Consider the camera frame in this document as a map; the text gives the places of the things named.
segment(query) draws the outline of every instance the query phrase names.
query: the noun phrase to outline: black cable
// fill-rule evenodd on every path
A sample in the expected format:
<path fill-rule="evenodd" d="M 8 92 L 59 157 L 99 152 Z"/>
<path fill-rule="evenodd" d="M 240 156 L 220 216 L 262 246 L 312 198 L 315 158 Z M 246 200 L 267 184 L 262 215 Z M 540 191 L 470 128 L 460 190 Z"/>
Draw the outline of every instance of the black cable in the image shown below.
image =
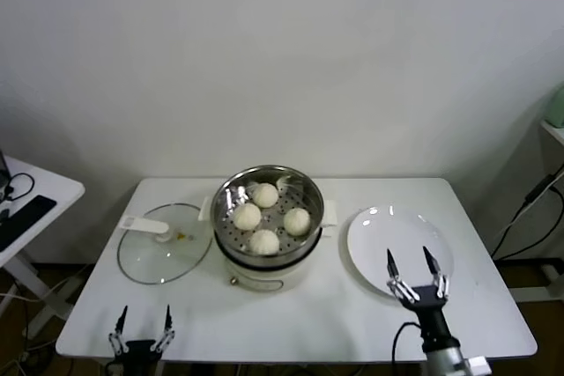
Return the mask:
<path fill-rule="evenodd" d="M 407 321 L 402 326 L 400 326 L 399 329 L 397 330 L 396 336 L 394 336 L 394 342 L 393 344 L 391 344 L 391 373 L 393 374 L 393 376 L 398 376 L 399 374 L 397 372 L 397 364 L 396 364 L 397 340 L 399 339 L 399 336 L 401 335 L 402 331 L 408 326 L 415 326 L 416 328 L 421 329 L 421 326 L 418 323 L 415 323 L 414 321 Z"/>
<path fill-rule="evenodd" d="M 74 358 L 70 359 L 70 366 L 69 366 L 69 370 L 67 371 L 67 376 L 72 375 L 72 369 L 74 369 Z"/>
<path fill-rule="evenodd" d="M 13 202 L 15 202 L 16 200 L 19 200 L 20 198 L 25 197 L 26 195 L 31 193 L 33 191 L 33 188 L 35 187 L 35 178 L 32 175 L 30 175 L 29 173 L 25 173 L 25 172 L 16 173 L 15 175 L 13 175 L 10 178 L 10 182 L 8 182 L 8 185 L 10 186 L 12 181 L 14 181 L 19 176 L 26 176 L 27 178 L 29 178 L 29 180 L 32 182 L 32 185 L 24 194 L 20 194 L 20 195 L 17 195 L 15 197 L 10 197 L 10 200 L 13 201 Z"/>
<path fill-rule="evenodd" d="M 513 227 L 513 221 L 517 218 L 517 216 L 519 216 L 519 213 L 521 213 L 521 210 L 523 210 L 529 204 L 535 202 L 537 200 L 537 198 L 539 198 L 541 195 L 543 195 L 545 193 L 546 187 L 549 187 L 551 184 L 554 184 L 554 180 L 556 180 L 558 175 L 560 175 L 560 173 L 563 170 L 564 170 L 564 162 L 562 162 L 562 164 L 560 165 L 560 167 L 558 168 L 558 170 L 556 172 L 549 173 L 531 191 L 529 191 L 529 193 L 524 198 L 523 204 L 521 205 L 521 207 L 519 207 L 519 210 L 516 212 L 516 214 L 511 219 L 511 221 L 509 223 L 509 227 L 503 233 L 503 236 L 501 237 L 500 242 L 498 243 L 496 248 L 493 250 L 493 252 L 490 254 L 490 256 L 492 258 L 494 258 L 495 254 L 498 252 L 501 245 L 505 241 L 506 237 L 508 236 L 509 231 Z"/>
<path fill-rule="evenodd" d="M 521 210 L 523 210 L 525 207 L 526 207 L 525 203 L 521 204 L 521 207 L 519 208 L 519 210 L 515 212 L 515 215 L 513 215 L 511 222 L 513 222 L 516 219 L 516 217 L 519 216 L 519 213 L 521 213 Z M 497 253 L 498 250 L 501 248 L 501 246 L 505 242 L 505 239 L 508 236 L 508 233 L 509 233 L 509 231 L 511 230 L 512 227 L 513 227 L 513 225 L 509 226 L 508 229 L 505 230 L 505 232 L 503 233 L 503 236 L 501 237 L 500 242 L 498 242 L 497 247 L 493 249 L 493 252 L 490 254 L 490 257 L 494 257 L 495 253 Z"/>
<path fill-rule="evenodd" d="M 523 253 L 527 250 L 530 250 L 530 249 L 536 247 L 538 244 L 540 244 L 541 242 L 546 240 L 548 237 L 550 237 L 552 235 L 552 233 L 554 232 L 554 230 L 558 227 L 558 225 L 560 224 L 560 221 L 564 217 L 564 195 L 562 195 L 562 193 L 557 188 L 555 188 L 554 186 L 550 187 L 549 190 L 554 192 L 554 194 L 556 194 L 560 198 L 560 206 L 561 206 L 560 207 L 560 215 L 558 216 L 558 219 L 556 219 L 556 223 L 550 228 L 550 230 L 548 230 L 546 235 L 544 235 L 540 240 L 533 242 L 529 246 L 523 247 L 520 250 L 515 251 L 514 253 L 504 255 L 503 257 L 496 260 L 497 262 L 500 262 L 502 260 L 506 260 L 509 257 L 513 257 L 514 255 L 518 255 L 520 253 Z"/>

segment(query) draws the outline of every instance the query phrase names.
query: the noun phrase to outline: white plate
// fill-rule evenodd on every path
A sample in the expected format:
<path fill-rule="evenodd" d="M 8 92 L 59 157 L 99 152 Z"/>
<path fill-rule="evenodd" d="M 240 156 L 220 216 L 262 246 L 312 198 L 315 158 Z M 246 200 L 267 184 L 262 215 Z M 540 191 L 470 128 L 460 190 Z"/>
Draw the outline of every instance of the white plate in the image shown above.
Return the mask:
<path fill-rule="evenodd" d="M 430 284 L 433 277 L 427 267 L 423 246 L 452 276 L 454 259 L 441 232 L 421 215 L 395 205 L 371 207 L 352 221 L 347 237 L 352 262 L 378 291 L 392 296 L 386 282 L 387 250 L 396 261 L 399 275 L 410 286 Z"/>

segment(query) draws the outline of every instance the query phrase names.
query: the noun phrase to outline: steamed bun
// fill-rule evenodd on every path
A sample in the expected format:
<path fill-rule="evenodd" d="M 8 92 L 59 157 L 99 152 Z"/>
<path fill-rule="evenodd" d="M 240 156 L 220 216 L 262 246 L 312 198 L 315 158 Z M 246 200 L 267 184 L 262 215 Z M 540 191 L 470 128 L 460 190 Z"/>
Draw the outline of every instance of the steamed bun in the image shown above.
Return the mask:
<path fill-rule="evenodd" d="M 237 229 L 251 231 L 261 221 L 261 211 L 252 203 L 237 206 L 233 213 L 233 223 Z"/>
<path fill-rule="evenodd" d="M 297 207 L 284 215 L 284 229 L 293 237 L 300 237 L 308 232 L 311 217 L 307 210 Z"/>
<path fill-rule="evenodd" d="M 253 187 L 252 197 L 258 207 L 267 209 L 278 201 L 278 190 L 272 184 L 258 184 Z"/>
<path fill-rule="evenodd" d="M 273 231 L 261 229 L 253 233 L 249 239 L 250 250 L 255 254 L 276 254 L 280 248 L 280 240 Z"/>

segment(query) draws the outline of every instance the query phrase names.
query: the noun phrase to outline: glass lid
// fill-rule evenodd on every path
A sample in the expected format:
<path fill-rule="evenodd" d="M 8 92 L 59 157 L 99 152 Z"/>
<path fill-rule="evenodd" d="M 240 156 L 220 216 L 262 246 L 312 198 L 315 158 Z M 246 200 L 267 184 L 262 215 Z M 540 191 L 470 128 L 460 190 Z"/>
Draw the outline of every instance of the glass lid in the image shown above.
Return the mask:
<path fill-rule="evenodd" d="M 194 269 L 212 243 L 212 230 L 197 220 L 200 209 L 186 203 L 159 206 L 143 216 L 170 226 L 167 241 L 155 234 L 126 231 L 117 250 L 123 274 L 140 284 L 165 284 Z"/>

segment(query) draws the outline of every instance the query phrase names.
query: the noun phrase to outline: floor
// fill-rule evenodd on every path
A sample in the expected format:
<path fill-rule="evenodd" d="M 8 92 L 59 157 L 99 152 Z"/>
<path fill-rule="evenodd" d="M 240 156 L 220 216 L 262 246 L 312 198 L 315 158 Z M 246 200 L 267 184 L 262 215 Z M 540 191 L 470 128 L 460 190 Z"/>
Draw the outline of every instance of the floor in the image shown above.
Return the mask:
<path fill-rule="evenodd" d="M 41 269 L 40 277 L 49 285 L 54 285 L 76 269 Z M 540 285 L 545 283 L 543 275 L 534 267 L 505 268 L 501 273 L 510 287 Z M 11 286 L 9 275 L 0 271 L 0 291 L 7 292 Z M 33 295 L 23 290 L 23 295 Z M 78 293 L 70 302 L 74 302 Z M 23 302 L 14 300 L 0 317 L 0 376 L 19 374 L 15 362 L 24 348 L 25 338 L 22 331 L 26 326 Z M 28 318 L 31 319 L 40 309 L 40 303 L 26 303 Z M 493 374 L 511 376 L 556 376 L 564 374 L 564 304 L 561 302 L 529 303 L 519 306 L 538 343 L 538 353 L 531 358 L 501 360 L 492 363 Z M 37 340 L 28 343 L 30 349 L 55 340 L 63 323 L 52 319 Z M 63 358 L 54 352 L 54 344 L 33 350 L 30 358 L 22 364 L 26 376 L 98 376 L 103 374 L 100 366 L 88 359 Z M 401 365 L 400 374 L 419 374 L 416 365 Z M 168 364 L 165 375 L 202 375 L 202 376 L 386 376 L 391 375 L 389 365 L 309 365 L 307 368 L 297 365 L 185 365 Z"/>

